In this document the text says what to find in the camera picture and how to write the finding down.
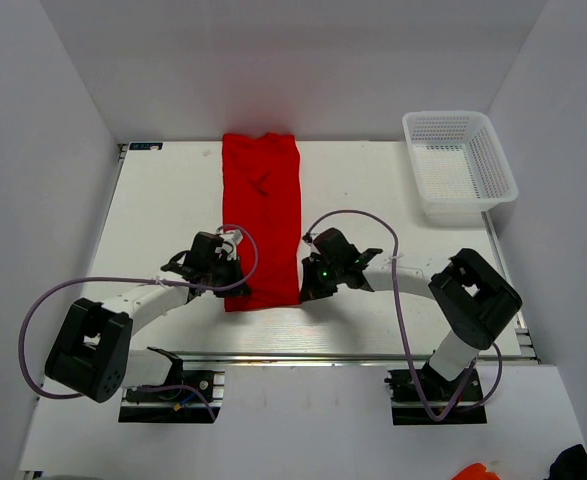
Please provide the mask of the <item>red t-shirt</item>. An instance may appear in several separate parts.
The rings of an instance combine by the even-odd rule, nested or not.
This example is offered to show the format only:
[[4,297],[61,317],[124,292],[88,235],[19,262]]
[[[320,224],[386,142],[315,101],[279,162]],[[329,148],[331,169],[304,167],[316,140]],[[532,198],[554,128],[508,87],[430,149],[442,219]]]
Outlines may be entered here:
[[299,303],[298,246],[302,236],[300,154],[295,137],[222,137],[222,222],[252,236],[238,253],[251,294],[227,298],[227,312],[295,306]]

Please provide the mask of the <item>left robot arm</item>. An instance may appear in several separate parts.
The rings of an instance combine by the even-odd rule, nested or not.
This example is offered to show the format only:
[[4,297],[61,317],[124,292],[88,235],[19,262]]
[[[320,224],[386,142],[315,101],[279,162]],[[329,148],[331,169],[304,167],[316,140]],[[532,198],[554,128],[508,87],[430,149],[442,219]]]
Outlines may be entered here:
[[184,387],[176,355],[134,350],[144,326],[210,291],[218,298],[250,293],[239,249],[253,237],[236,225],[199,232],[188,250],[173,255],[152,279],[131,279],[132,289],[103,301],[76,300],[69,308],[45,362],[45,375],[98,403],[119,389],[155,391],[172,399]]

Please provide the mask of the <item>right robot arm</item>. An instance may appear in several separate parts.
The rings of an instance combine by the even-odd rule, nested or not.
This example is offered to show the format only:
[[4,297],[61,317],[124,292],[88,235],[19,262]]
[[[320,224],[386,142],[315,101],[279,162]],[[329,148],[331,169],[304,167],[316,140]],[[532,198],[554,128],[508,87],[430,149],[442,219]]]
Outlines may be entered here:
[[328,298],[341,285],[391,291],[396,277],[401,293],[439,306],[450,332],[422,368],[426,390],[439,399],[459,389],[463,370],[491,348],[522,307],[517,291],[470,248],[450,258],[391,255],[380,248],[359,251],[336,228],[307,234],[303,241],[311,253],[302,260],[301,302]]

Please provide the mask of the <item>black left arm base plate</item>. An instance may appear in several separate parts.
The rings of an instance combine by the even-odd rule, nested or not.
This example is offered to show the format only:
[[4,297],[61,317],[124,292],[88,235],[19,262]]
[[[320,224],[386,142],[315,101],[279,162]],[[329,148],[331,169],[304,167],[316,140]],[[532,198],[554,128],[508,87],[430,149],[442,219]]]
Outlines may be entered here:
[[118,422],[121,424],[214,424],[222,408],[223,370],[174,367],[161,386],[127,389]]

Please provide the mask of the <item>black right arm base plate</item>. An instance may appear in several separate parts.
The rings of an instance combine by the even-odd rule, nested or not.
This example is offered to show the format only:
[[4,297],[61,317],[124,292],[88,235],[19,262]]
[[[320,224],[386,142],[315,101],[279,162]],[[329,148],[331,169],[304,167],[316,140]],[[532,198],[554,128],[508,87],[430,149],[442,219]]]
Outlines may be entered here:
[[[418,372],[424,394],[435,415],[441,415],[454,395],[460,375],[453,382],[438,383],[422,377]],[[479,375],[473,369],[464,389],[457,395],[455,406],[440,422],[434,422],[425,411],[408,369],[389,370],[384,379],[389,390],[392,423],[394,426],[482,425],[487,423],[484,406],[470,407],[484,397]]]

